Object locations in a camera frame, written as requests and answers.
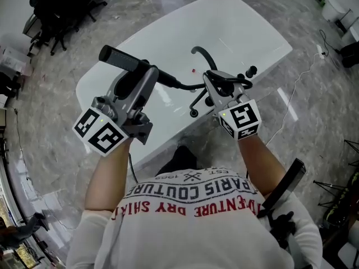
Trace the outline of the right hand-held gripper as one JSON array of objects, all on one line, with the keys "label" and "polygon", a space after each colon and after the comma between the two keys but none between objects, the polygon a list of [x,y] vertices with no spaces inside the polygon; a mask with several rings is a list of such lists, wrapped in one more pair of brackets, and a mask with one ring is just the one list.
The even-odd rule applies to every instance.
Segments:
[{"label": "right hand-held gripper", "polygon": [[220,126],[236,141],[256,135],[262,120],[254,99],[236,105],[231,101],[231,107],[223,109],[224,96],[233,96],[235,86],[248,89],[244,75],[234,77],[223,71],[206,71],[203,80],[214,106],[222,109],[217,113]]}]

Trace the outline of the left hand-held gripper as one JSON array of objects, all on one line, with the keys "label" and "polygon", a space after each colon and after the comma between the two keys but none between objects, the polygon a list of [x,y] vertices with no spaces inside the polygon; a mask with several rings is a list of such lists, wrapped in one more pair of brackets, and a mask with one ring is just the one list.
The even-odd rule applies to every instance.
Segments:
[{"label": "left hand-held gripper", "polygon": [[111,84],[107,96],[95,97],[81,113],[72,128],[75,135],[103,157],[129,139],[146,144],[153,124],[142,109],[158,76],[158,69],[150,67],[135,85],[135,74],[123,71]]}]

